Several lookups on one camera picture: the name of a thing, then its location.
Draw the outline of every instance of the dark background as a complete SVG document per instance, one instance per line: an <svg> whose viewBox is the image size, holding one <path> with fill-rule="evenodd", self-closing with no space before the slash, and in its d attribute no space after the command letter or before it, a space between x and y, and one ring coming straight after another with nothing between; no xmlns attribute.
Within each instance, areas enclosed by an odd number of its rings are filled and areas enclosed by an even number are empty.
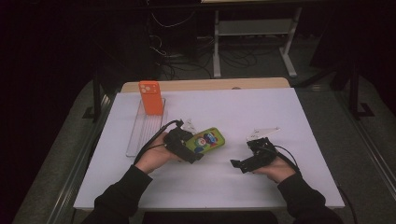
<svg viewBox="0 0 396 224"><path fill-rule="evenodd" d="M107 7L105 1L80 3ZM147 13L84 15L76 12L72 1L0 4L0 217L9 223L70 107L92 77L98 75L106 93L112 94L125 81L156 78L159 68L148 51ZM133 1L113 4L140 6ZM307 36L320 36L327 28L312 65L327 68L347 55L359 73L375 84L394 114L395 9L390 1L359 7L308 7L298 28L299 34ZM201 12L194 19L201 20L200 15L207 16ZM188 43L193 39L179 42L180 46L191 46Z"/></svg>

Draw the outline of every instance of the clear acrylic stand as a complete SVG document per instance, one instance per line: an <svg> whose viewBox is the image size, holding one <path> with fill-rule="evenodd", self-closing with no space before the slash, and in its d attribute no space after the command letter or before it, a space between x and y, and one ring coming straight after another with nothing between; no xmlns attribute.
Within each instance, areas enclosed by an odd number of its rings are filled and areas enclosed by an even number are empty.
<svg viewBox="0 0 396 224"><path fill-rule="evenodd" d="M137 109L134 128L126 151L127 157L135 157L140 149L166 124L167 110L163 99L162 115L147 115L143 102L140 101Z"/></svg>

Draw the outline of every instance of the white table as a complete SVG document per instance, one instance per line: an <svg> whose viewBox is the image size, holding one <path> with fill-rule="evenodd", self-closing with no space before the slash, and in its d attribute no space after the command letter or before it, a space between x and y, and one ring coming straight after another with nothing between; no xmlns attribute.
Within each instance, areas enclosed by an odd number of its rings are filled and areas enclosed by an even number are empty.
<svg viewBox="0 0 396 224"><path fill-rule="evenodd" d="M213 81L208 80L208 86L221 82ZM237 79L233 84L230 80L222 80L229 87L238 83L244 86L249 81L257 85L265 82L265 78ZM176 82L179 89L183 83ZM217 127L226 144L208 152L194 164L170 162L152 173L153 181L139 203L141 209L284 208L286 205L274 182L263 175L242 174L230 163L230 160L244 160L252 155L246 137L254 129L275 127L281 130L270 135L270 141L293 154L304 179L326 197L327 206L344 206L294 89L168 91L166 85L164 89L168 121L192 119L198 131ZM125 152L139 102L137 92L117 95L76 198L74 206L77 209L93 209L94 199L120 180L133 163L134 158L126 157Z"/></svg>

